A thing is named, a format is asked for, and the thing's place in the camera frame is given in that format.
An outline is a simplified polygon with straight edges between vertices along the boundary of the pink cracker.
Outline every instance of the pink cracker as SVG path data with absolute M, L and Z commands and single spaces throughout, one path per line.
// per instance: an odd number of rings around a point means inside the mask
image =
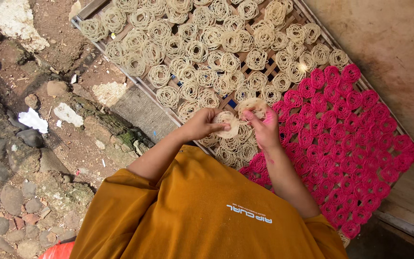
M 316 118 L 316 111 L 310 103 L 303 103 L 301 110 L 299 111 L 304 123 L 309 123 L 313 118 Z
M 311 98 L 316 93 L 316 89 L 312 87 L 311 79 L 305 78 L 301 80 L 301 82 L 298 84 L 297 88 L 299 95 L 301 95 L 303 98 Z
M 314 87 L 317 90 L 320 90 L 326 82 L 327 81 L 325 80 L 325 75 L 322 70 L 316 68 L 311 72 L 312 87 Z
M 347 134 L 341 142 L 341 147 L 346 152 L 354 150 L 354 148 L 356 147 L 356 140 L 354 135 Z
M 355 64 L 349 64 L 345 66 L 345 68 L 341 72 L 341 78 L 349 83 L 357 82 L 360 76 L 360 69 Z
M 362 109 L 370 109 L 373 107 L 378 100 L 380 99 L 380 96 L 374 91 L 374 90 L 366 90 L 362 92 Z
M 311 105 L 316 112 L 324 112 L 327 110 L 327 100 L 322 93 L 315 93 L 311 99 Z
M 386 118 L 380 122 L 379 128 L 383 133 L 392 133 L 397 129 L 397 121 L 391 117 Z
M 292 133 L 297 133 L 304 125 L 305 123 L 298 113 L 291 115 L 285 121 L 285 127 Z
M 306 150 L 306 156 L 311 162 L 319 162 L 322 159 L 323 151 L 315 144 L 311 144 Z
M 353 91 L 352 83 L 346 82 L 345 80 L 341 80 L 336 90 L 342 97 L 346 98 L 348 94 Z
M 308 148 L 312 144 L 314 137 L 311 136 L 311 133 L 308 129 L 302 128 L 298 133 L 298 143 L 301 148 Z
M 346 96 L 346 105 L 350 110 L 355 110 L 362 105 L 362 94 L 358 91 L 351 91 Z
M 371 112 L 376 120 L 383 120 L 391 115 L 389 108 L 384 103 L 375 104 L 371 109 Z
M 334 103 L 333 110 L 335 111 L 336 116 L 340 119 L 346 119 L 351 114 L 351 110 L 344 100 L 338 100 Z
M 346 129 L 342 124 L 336 124 L 330 129 L 330 136 L 334 140 L 342 140 L 346 136 Z
M 321 121 L 326 129 L 329 129 L 336 125 L 336 114 L 334 111 L 326 111 L 321 117 Z
M 284 103 L 290 108 L 300 107 L 303 104 L 303 97 L 298 91 L 288 90 L 284 94 Z
M 332 138 L 332 136 L 330 136 L 329 133 L 322 133 L 317 142 L 323 151 L 328 152 L 336 141 Z
M 309 132 L 311 136 L 317 138 L 323 132 L 323 122 L 321 120 L 316 119 L 315 117 L 309 122 Z
M 349 114 L 344 122 L 345 129 L 349 132 L 355 132 L 360 125 L 359 117 L 355 113 Z

